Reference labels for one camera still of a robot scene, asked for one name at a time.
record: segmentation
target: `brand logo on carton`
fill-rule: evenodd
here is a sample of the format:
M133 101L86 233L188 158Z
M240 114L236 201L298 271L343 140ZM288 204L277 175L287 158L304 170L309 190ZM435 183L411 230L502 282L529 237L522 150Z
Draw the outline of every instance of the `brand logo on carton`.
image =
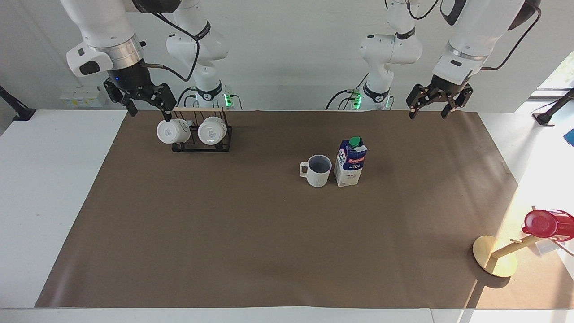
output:
M348 162L351 163L351 164L355 164L355 163L360 163L360 162L362 162L362 161L364 161L364 157L361 157L361 158L359 158L359 159L349 158L349 161L348 161Z

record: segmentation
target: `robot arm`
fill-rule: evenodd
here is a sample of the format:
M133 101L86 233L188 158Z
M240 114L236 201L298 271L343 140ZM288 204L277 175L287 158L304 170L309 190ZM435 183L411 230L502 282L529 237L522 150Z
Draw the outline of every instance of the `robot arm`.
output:
M530 18L539 4L540 0L444 0L441 12L454 25L455 34L433 70L430 85L415 85L406 100L410 118L434 102L447 102L443 118L464 107L473 93L470 77L481 71L500 37Z
M198 62L194 69L193 79L197 87L197 104L201 107L230 107L227 87L219 79L217 69L211 61L227 57L229 46L224 37L211 28L206 19L200 0L183 0L173 12L176 24L197 35L200 44ZM169 54L191 68L195 61L197 44L183 33L168 37L166 46Z
M83 42L70 50L66 57L72 72L86 76L107 71L104 87L113 102L126 106L134 116L137 109L132 99L146 101L171 119L170 111L176 100L165 83L152 83L144 62L142 46L128 22L122 0L60 0L70 19L82 33ZM169 12L180 0L133 0L144 12Z
M418 0L410 1L413 14L418 12ZM369 64L369 77L360 90L361 109L382 109L389 95L394 73L387 64L413 64L421 57L422 44L415 34L415 20L409 14L407 1L392 0L388 24L395 35L369 35L361 43L361 55Z

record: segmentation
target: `blue carton label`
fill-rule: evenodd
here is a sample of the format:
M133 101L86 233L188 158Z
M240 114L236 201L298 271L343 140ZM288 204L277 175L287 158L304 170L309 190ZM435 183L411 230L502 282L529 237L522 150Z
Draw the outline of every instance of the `blue carton label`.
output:
M348 140L343 140L337 155L337 162L346 171L356 171L363 168L366 155L367 147L364 146L363 140L356 148L351 147Z

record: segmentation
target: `green cap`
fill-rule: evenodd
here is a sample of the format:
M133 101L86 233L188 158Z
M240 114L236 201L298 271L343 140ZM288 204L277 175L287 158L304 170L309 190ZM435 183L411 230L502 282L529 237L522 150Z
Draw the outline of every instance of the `green cap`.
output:
M349 139L349 145L351 145L353 148L358 147L360 145L360 137L353 137Z

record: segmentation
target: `silver metal ring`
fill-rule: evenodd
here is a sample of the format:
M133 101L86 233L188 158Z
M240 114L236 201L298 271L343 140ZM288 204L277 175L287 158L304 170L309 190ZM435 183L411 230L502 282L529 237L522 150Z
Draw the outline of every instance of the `silver metal ring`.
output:
M139 44L138 37L134 34L122 44L112 47L91 47L98 52L106 53L114 63L112 70L121 70L136 65L144 58L144 51Z
M450 42L447 43L448 44L448 50L455 56L460 57L462 59L468 59L468 60L486 60L488 58L488 56L472 56L469 54L465 54L461 51L459 51L458 49L454 48Z

